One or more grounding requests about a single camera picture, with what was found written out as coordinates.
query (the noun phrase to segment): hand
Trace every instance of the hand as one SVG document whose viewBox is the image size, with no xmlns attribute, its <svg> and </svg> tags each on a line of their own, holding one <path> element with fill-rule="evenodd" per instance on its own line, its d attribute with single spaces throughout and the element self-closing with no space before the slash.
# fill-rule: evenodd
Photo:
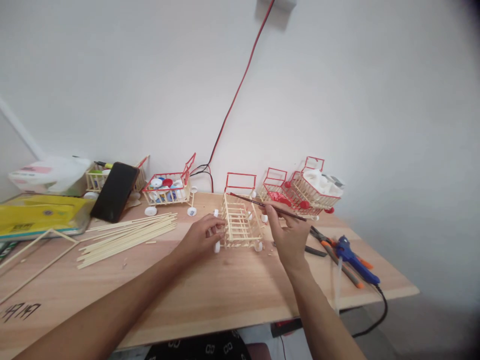
<svg viewBox="0 0 480 360">
<path fill-rule="evenodd" d="M 185 237 L 171 252 L 171 255 L 186 264 L 191 264 L 207 252 L 213 254 L 215 243 L 225 237 L 225 233 L 217 232 L 217 229 L 223 225 L 225 225 L 225 221 L 212 214 L 202 217 L 190 226 Z"/>
<path fill-rule="evenodd" d="M 265 204 L 271 234 L 283 267 L 287 272 L 303 267 L 306 264 L 305 245 L 310 232 L 310 224 L 306 221 L 281 214 L 286 222 L 286 227 L 282 227 L 280 225 L 279 215 L 272 205 L 288 212 L 291 212 L 292 209 L 285 204 L 275 201 L 266 201 Z"/>
</svg>

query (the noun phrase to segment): white wall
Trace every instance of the white wall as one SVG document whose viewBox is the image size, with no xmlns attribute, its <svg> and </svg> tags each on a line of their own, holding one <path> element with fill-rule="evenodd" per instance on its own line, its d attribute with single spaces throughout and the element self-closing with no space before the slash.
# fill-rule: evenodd
<svg viewBox="0 0 480 360">
<path fill-rule="evenodd" d="M 36 159 L 0 110 L 0 203 L 20 194 L 8 173 L 33 163 Z"/>
<path fill-rule="evenodd" d="M 151 154 L 158 172 L 193 152 L 208 161 L 265 12 L 255 0 L 0 4 L 0 94 L 40 147 Z M 339 215 L 429 301 L 476 309 L 480 53 L 461 4 L 274 9 L 211 164 L 215 191 L 227 171 L 262 178 L 323 157 L 348 184 Z"/>
</svg>

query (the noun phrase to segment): white plastic container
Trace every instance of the white plastic container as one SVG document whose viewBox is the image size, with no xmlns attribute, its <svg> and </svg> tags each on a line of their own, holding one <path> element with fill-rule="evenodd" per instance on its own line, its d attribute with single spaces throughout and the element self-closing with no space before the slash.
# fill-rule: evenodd
<svg viewBox="0 0 480 360">
<path fill-rule="evenodd" d="M 84 173 L 92 161 L 80 157 L 49 157 L 8 174 L 24 193 L 81 197 L 87 189 Z"/>
</svg>

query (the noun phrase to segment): chopstick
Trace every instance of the chopstick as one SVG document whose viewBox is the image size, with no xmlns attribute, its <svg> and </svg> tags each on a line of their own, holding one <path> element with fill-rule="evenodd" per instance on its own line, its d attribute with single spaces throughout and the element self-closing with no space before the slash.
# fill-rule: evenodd
<svg viewBox="0 0 480 360">
<path fill-rule="evenodd" d="M 235 195 L 233 192 L 230 192 L 229 195 L 234 196 L 234 197 L 239 198 L 239 199 L 242 199 L 242 200 L 245 200 L 245 201 L 248 201 L 248 202 L 250 202 L 250 203 L 257 204 L 257 205 L 259 205 L 259 206 L 261 206 L 261 207 L 265 207 L 265 206 L 266 206 L 263 202 L 259 202 L 259 201 L 255 201 L 255 200 L 250 200 L 249 198 Z M 291 212 L 282 210 L 282 209 L 280 209 L 280 208 L 278 208 L 278 207 L 276 207 L 276 206 L 273 206 L 273 205 L 272 205 L 272 208 L 274 208 L 277 213 L 285 214 L 285 215 L 288 215 L 288 216 L 290 216 L 290 217 L 292 217 L 292 218 L 295 218 L 295 219 L 298 219 L 298 220 L 302 220 L 302 221 L 305 221 L 305 222 L 307 221 L 307 219 L 304 218 L 304 217 L 301 217 L 301 216 L 295 215 L 295 214 L 293 214 L 293 213 L 291 213 Z"/>
</svg>

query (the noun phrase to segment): wooden table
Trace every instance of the wooden table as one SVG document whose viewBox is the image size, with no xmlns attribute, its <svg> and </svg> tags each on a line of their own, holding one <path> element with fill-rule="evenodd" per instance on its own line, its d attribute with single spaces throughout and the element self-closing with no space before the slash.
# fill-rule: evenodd
<svg viewBox="0 0 480 360">
<path fill-rule="evenodd" d="M 12 358 L 68 317 L 166 256 L 183 238 L 192 222 L 219 209 L 221 201 L 220 194 L 197 193 L 194 205 L 198 213 L 195 217 L 187 215 L 189 206 L 185 204 L 161 206 L 159 213 L 178 212 L 178 225 L 174 231 L 157 238 L 155 244 L 138 245 L 82 270 L 77 269 L 77 249 L 67 253 L 0 305 L 0 359 Z M 142 204 L 128 210 L 122 220 L 144 217 L 145 207 Z M 91 224 L 93 227 L 99 225 L 102 223 Z M 387 299 L 418 294 L 419 290 L 405 276 L 335 215 L 322 212 L 315 226 L 328 237 L 347 236 L 352 249 L 374 265 L 373 271 L 380 277 Z M 89 236 L 91 233 L 77 236 L 77 239 Z M 255 252 L 252 248 L 222 248 L 219 254 L 212 253 L 191 267 L 138 319 L 119 347 L 146 345 L 297 317 L 299 311 L 294 293 L 273 246 L 269 226 L 263 229 L 263 236 L 262 252 Z M 312 236 L 309 236 L 307 244 L 323 250 Z M 0 297 L 67 246 L 68 241 L 63 239 L 45 241 L 25 262 L 0 270 Z M 316 282 L 332 304 L 336 265 L 329 257 L 309 253 L 305 257 Z M 381 297 L 374 288 L 366 286 L 365 289 L 357 289 L 343 275 L 342 309 L 378 301 Z"/>
</svg>

